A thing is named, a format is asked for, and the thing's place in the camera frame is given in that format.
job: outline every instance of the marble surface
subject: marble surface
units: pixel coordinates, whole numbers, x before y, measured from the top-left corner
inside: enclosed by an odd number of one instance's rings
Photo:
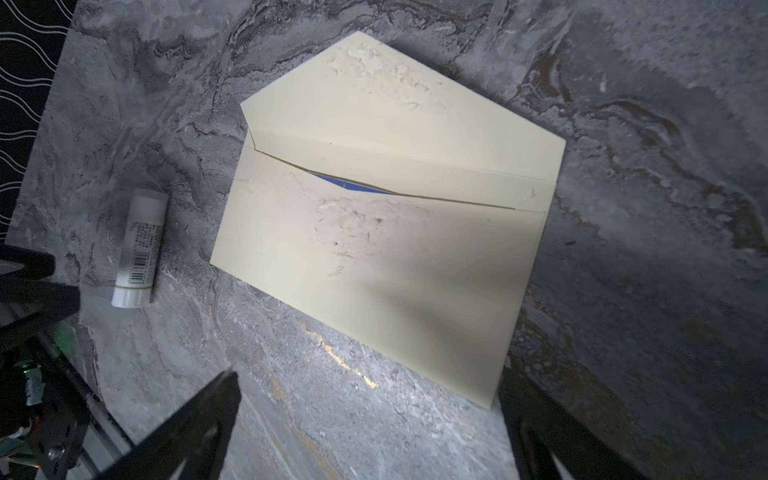
[[[355,30],[568,139],[509,361],[651,477],[764,475],[768,16],[746,0],[80,0],[8,242],[82,288],[62,338],[134,439],[232,366],[224,478],[515,477],[497,406],[208,264],[238,103]],[[118,311],[139,186],[171,195],[155,303]]]

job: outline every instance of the cream envelope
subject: cream envelope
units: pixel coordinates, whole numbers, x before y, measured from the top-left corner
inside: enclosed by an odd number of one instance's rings
[[[242,107],[211,263],[490,406],[564,140],[362,33]]]

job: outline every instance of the glue stick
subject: glue stick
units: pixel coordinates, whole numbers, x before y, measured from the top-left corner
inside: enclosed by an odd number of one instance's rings
[[[112,306],[140,308],[149,305],[167,206],[166,194],[134,189]]]

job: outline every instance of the white wavy lines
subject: white wavy lines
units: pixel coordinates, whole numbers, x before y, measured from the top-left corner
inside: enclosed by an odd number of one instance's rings
[[[17,41],[20,44],[26,45],[38,54],[38,57],[43,61],[46,67],[52,72],[56,72],[56,63],[53,62],[36,41],[29,38],[27,35],[16,33],[15,31],[0,31],[0,41]]]
[[[27,15],[24,15],[24,13],[18,9],[18,7],[13,3],[9,2],[8,0],[2,0],[3,3],[5,3],[5,6],[8,7],[8,10],[11,11],[13,16],[16,17],[16,20],[19,20],[22,25],[24,25],[26,28],[29,28],[30,30],[36,31],[37,33],[55,33],[59,35],[66,35],[68,29],[65,27],[61,27],[60,25],[41,25],[31,18],[29,18]]]
[[[67,20],[71,22],[72,12],[69,11],[69,8],[67,8],[67,5],[64,3],[64,0],[55,0],[55,2],[58,9],[61,10],[61,13],[64,14],[64,16],[67,17]]]
[[[21,181],[15,181],[15,182],[5,182],[3,185],[0,185],[0,194],[3,192],[7,192],[10,190],[21,190],[22,183]],[[11,224],[11,218],[6,217],[3,214],[0,214],[0,224],[3,225],[10,225]]]
[[[14,160],[13,157],[8,155],[8,152],[6,151],[0,150],[0,158],[4,160],[5,163],[7,163],[8,166],[18,174],[23,175],[27,170],[27,167]]]
[[[0,131],[0,141],[21,140],[22,138],[35,138],[36,130],[20,130],[15,132]]]
[[[33,121],[40,123],[40,120],[42,120],[42,116],[38,115],[37,112],[32,110],[32,107],[30,107],[29,104],[24,101],[24,98],[19,97],[12,91],[0,90],[0,98],[4,98],[5,100],[9,100],[17,104]]]
[[[50,87],[53,84],[53,80],[50,78],[21,78],[12,74],[11,72],[0,67],[0,78],[7,81],[9,84],[14,84],[19,87]]]

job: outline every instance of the black patterned fabric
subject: black patterned fabric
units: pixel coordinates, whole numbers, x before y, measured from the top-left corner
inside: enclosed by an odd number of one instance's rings
[[[77,0],[0,0],[0,242]]]

